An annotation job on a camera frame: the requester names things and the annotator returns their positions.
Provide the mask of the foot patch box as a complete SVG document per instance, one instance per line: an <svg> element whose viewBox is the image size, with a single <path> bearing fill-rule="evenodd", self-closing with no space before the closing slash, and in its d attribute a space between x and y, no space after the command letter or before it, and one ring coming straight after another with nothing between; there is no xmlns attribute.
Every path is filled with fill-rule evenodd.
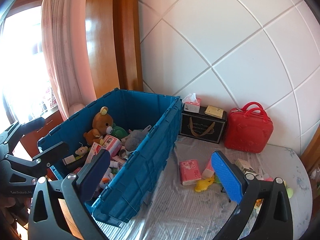
<svg viewBox="0 0 320 240"><path fill-rule="evenodd" d="M98 144L97 142L93 142L93 145L88 153L85 163L89 164L92 161L92 159L99 153L101 148L102 146L100 144Z"/></svg>

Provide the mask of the white goose plush keychain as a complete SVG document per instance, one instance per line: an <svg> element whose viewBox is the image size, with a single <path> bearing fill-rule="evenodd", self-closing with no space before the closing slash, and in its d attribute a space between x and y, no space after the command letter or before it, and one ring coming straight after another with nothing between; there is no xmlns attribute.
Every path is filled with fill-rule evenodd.
<svg viewBox="0 0 320 240"><path fill-rule="evenodd" d="M103 175L103 177L99 183L99 187L101 189L104 189L105 187L107 187L107 185L114 179L117 172L118 172L117 168L109 167L106 170L105 174Z"/></svg>

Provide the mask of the pink tissue pack front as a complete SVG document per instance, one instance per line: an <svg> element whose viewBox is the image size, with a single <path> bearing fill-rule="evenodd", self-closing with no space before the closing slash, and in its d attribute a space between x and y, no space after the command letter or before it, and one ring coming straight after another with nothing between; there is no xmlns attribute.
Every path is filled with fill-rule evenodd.
<svg viewBox="0 0 320 240"><path fill-rule="evenodd" d="M109 152L111 158L113 158L120 151L122 143L116 137L106 135L102 141L102 147L106 149Z"/></svg>

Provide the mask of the pink tissue pack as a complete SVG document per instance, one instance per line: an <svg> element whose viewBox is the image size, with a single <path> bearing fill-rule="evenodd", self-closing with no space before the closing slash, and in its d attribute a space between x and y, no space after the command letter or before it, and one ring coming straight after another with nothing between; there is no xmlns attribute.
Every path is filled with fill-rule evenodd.
<svg viewBox="0 0 320 240"><path fill-rule="evenodd" d="M120 151L122 143L116 137L106 135L102 141L102 147L106 149L109 152L111 158L113 158Z"/></svg>
<svg viewBox="0 0 320 240"><path fill-rule="evenodd" d="M209 179L214 177L214 174L215 174L215 171L212 166L212 159L210 158L201 174L201 177L203 179Z"/></svg>
<svg viewBox="0 0 320 240"><path fill-rule="evenodd" d="M180 178L183 186L194 185L201 180L199 164L196 159L181 161Z"/></svg>

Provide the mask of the green round plush toy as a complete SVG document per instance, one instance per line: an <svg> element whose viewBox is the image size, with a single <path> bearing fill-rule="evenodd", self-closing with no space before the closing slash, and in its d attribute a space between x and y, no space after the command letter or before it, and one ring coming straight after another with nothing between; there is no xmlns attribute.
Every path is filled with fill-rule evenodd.
<svg viewBox="0 0 320 240"><path fill-rule="evenodd" d="M286 187L287 196L288 196L289 199L291 199L293 194L294 194L294 190L291 187L287 186L287 185L285 185L285 187Z"/></svg>

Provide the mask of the small white carton box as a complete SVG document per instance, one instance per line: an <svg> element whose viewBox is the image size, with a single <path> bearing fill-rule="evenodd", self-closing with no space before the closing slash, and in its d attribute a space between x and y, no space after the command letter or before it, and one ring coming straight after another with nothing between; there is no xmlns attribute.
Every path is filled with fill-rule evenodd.
<svg viewBox="0 0 320 240"><path fill-rule="evenodd" d="M257 176L257 172L253 169L250 163L246 160L237 159L234 163L243 174L252 174L253 176Z"/></svg>

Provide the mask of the green plush crocodile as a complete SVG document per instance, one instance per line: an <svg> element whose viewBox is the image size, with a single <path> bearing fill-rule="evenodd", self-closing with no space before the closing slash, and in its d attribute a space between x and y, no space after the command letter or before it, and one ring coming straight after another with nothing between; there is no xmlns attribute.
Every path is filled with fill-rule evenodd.
<svg viewBox="0 0 320 240"><path fill-rule="evenodd" d="M214 174L214 181L218 184L221 184L220 179L218 178L217 174Z"/></svg>

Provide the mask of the brown teddy bear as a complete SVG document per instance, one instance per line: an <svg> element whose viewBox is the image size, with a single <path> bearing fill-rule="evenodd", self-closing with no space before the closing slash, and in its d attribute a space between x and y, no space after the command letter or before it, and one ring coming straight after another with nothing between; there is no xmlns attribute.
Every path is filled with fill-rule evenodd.
<svg viewBox="0 0 320 240"><path fill-rule="evenodd" d="M83 134L87 144L92 146L94 142L100 144L104 136L113 132L113 118L108 113L108 107L104 106L94 116L92 129Z"/></svg>

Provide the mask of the yellow duck clip toy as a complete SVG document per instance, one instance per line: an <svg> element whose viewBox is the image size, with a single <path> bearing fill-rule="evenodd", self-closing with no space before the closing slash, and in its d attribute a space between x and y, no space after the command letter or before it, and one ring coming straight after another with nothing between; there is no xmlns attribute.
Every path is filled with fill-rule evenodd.
<svg viewBox="0 0 320 240"><path fill-rule="evenodd" d="M207 179L201 179L197 181L194 191L195 192L202 192L206 191L210 185L212 185L215 182L215 178L207 178Z"/></svg>

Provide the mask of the blue plastic storage crate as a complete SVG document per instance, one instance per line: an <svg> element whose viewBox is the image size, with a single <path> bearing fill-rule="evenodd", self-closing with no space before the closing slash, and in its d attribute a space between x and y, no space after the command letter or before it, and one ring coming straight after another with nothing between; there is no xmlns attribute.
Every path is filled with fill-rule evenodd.
<svg viewBox="0 0 320 240"><path fill-rule="evenodd" d="M86 202L97 221L120 226L129 222L153 193L180 131L182 102L178 96L116 88L52 129L37 142L38 147L44 151L63 141L74 153L85 143L83 133L91 128L94 116L103 106L108 107L116 125L126 130L152 126L100 196L94 202Z"/></svg>

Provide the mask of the red bear suitcase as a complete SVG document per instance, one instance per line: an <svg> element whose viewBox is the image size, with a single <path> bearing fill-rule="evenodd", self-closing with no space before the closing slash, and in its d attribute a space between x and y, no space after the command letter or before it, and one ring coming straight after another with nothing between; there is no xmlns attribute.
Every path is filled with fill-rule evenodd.
<svg viewBox="0 0 320 240"><path fill-rule="evenodd" d="M224 145L228 149L260 153L273 132L273 122L258 102L233 108L227 116Z"/></svg>

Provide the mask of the grey plush toy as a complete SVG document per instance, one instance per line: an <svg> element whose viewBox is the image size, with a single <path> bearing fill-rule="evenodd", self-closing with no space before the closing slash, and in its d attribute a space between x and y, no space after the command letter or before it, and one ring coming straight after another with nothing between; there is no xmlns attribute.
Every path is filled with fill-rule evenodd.
<svg viewBox="0 0 320 240"><path fill-rule="evenodd" d="M144 140L148 132L151 130L152 126L149 125L143 130L135 129L129 132L129 135L122 139L122 142L127 151L135 151L140 143Z"/></svg>

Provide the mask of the pink curtain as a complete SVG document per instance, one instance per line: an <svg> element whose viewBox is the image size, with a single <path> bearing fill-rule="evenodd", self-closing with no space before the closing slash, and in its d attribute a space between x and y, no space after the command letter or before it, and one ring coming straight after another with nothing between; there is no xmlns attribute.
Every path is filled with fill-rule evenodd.
<svg viewBox="0 0 320 240"><path fill-rule="evenodd" d="M86 0L43 0L42 49L63 120L97 97L89 66Z"/></svg>

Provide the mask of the tan card box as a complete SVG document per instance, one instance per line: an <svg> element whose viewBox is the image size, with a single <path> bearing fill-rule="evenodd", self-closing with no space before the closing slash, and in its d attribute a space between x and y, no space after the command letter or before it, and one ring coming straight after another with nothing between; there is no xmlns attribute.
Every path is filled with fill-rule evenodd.
<svg viewBox="0 0 320 240"><path fill-rule="evenodd" d="M224 110L215 106L207 106L206 110L204 111L206 115L214 116L216 118L222 119Z"/></svg>

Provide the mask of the pink tissue box on top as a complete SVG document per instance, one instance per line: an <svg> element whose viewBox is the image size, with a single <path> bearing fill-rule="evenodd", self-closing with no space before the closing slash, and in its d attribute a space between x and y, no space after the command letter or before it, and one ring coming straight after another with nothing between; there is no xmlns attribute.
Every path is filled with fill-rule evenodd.
<svg viewBox="0 0 320 240"><path fill-rule="evenodd" d="M201 107L201 99L197 97L196 93L190 93L182 99L184 111L191 113L199 113Z"/></svg>

